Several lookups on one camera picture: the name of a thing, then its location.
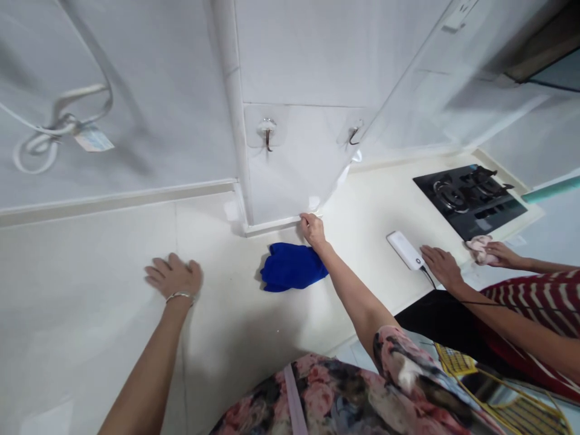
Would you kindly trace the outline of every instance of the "hand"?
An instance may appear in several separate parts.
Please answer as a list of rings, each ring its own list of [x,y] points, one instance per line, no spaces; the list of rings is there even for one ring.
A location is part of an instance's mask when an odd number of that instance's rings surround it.
[[[322,220],[312,213],[302,213],[300,226],[302,227],[302,234],[310,246],[318,252],[324,247],[327,242],[324,236],[324,224]]]
[[[450,290],[457,284],[463,283],[461,270],[459,270],[455,258],[449,252],[426,245],[421,246],[421,252],[423,253],[425,263],[427,263],[435,278],[447,290]]]
[[[167,299],[173,293],[184,291],[195,296],[201,288],[202,273],[199,264],[191,260],[186,266],[176,254],[169,254],[169,262],[160,258],[153,259],[155,267],[147,266],[145,281],[155,287],[161,295]],[[187,300],[189,298],[178,297],[172,300]]]
[[[490,263],[489,266],[527,270],[528,259],[520,257],[501,242],[489,242],[485,246],[485,252],[498,258],[496,262]]]

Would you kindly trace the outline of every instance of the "blue cloth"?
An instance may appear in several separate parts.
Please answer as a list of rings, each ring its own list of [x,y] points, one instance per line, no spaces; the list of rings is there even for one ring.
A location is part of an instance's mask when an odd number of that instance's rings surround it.
[[[260,273],[266,283],[265,291],[283,292],[306,288],[327,276],[328,270],[309,246],[274,243]]]

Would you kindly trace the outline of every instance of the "black glass cooktop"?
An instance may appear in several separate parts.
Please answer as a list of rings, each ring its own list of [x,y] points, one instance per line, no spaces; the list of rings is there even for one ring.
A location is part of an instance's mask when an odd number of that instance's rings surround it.
[[[489,234],[527,209],[509,184],[499,184],[483,166],[471,165],[413,178],[463,240]]]

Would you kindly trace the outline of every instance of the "yellow mesh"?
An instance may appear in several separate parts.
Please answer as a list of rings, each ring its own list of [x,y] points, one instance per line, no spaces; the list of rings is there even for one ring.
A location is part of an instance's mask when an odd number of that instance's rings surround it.
[[[517,435],[573,435],[566,416],[547,391],[544,393],[552,401],[554,408],[503,382],[494,375],[478,369],[475,366],[475,361],[471,357],[448,347],[441,346],[438,343],[435,343],[435,348],[437,349],[441,366],[445,373],[455,378],[459,385],[462,386],[479,406],[485,409],[498,423],[506,426],[513,433]],[[459,379],[460,376],[477,372],[518,393],[518,396],[510,402],[499,405],[482,403],[465,388]]]
[[[443,370],[450,376],[465,376],[477,373],[475,361],[470,356],[464,355],[449,347],[435,343]]]

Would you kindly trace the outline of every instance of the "black pants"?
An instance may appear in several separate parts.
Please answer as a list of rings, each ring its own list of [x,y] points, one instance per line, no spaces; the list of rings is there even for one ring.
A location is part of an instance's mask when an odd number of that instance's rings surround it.
[[[475,315],[449,292],[433,290],[397,314],[395,319],[403,328],[469,355],[506,378],[538,385],[490,349],[475,326]]]

